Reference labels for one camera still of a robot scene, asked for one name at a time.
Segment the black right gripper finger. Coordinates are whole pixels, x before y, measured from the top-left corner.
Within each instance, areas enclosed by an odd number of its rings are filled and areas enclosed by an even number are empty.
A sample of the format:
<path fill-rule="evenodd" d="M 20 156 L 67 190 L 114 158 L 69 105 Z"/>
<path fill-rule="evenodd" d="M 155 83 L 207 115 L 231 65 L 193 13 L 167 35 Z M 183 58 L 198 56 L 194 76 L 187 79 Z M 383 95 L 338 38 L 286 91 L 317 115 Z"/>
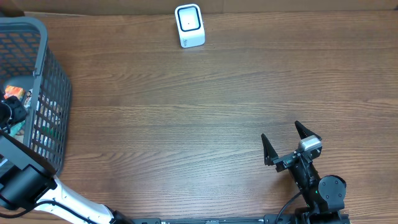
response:
<path fill-rule="evenodd" d="M 318 134 L 316 134 L 313 131 L 311 131 L 308 128 L 306 128 L 301 122 L 295 121 L 294 124 L 295 124 L 296 130 L 297 130 L 297 132 L 298 132 L 298 134 L 299 134 L 301 139 L 305 139 L 305 138 L 310 137 L 310 136 L 315 136 L 320 141 L 322 140 L 322 138 Z"/>
<path fill-rule="evenodd" d="M 273 166 L 275 164 L 274 161 L 278 160 L 279 156 L 265 134 L 261 134 L 261 139 L 264 148 L 264 164 Z"/>

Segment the orange tissue pack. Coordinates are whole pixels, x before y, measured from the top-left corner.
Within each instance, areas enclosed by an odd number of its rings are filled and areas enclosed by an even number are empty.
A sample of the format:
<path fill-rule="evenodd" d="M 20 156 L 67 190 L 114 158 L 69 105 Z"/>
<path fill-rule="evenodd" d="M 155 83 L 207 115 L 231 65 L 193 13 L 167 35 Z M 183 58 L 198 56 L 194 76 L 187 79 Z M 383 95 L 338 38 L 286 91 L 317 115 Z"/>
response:
<path fill-rule="evenodd" d="M 8 85 L 5 89 L 5 94 L 4 94 L 4 98 L 8 99 L 12 96 L 17 97 L 19 100 L 23 99 L 25 95 L 25 89 L 20 88 L 20 87 L 16 87 L 16 86 L 11 86 Z"/>

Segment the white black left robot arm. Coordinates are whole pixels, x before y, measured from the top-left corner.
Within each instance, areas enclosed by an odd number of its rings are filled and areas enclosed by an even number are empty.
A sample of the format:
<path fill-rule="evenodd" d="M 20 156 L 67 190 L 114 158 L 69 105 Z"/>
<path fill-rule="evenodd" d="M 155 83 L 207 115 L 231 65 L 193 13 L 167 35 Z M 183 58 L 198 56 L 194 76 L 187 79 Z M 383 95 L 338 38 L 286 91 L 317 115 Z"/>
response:
<path fill-rule="evenodd" d="M 94 203 L 63 184 L 42 156 L 10 136 L 11 126 L 25 120 L 27 112 L 16 96 L 1 91 L 1 206 L 24 211 L 1 214 L 18 218 L 33 210 L 51 213 L 70 223 L 132 223 L 105 205 Z"/>

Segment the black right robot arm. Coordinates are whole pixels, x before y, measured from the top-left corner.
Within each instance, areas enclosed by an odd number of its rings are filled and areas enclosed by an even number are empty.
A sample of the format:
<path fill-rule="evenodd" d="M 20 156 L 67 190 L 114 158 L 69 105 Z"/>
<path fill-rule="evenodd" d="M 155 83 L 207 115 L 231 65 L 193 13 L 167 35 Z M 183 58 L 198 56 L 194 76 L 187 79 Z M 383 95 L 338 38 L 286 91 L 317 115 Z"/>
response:
<path fill-rule="evenodd" d="M 337 175 L 320 177 L 313 160 L 322 152 L 322 138 L 295 122 L 300 136 L 297 149 L 278 156 L 265 134 L 261 134 L 264 164 L 275 166 L 277 172 L 288 170 L 298 193 L 277 215 L 265 215 L 264 223 L 349 224 L 349 216 L 341 213 L 345 207 L 346 182 Z"/>

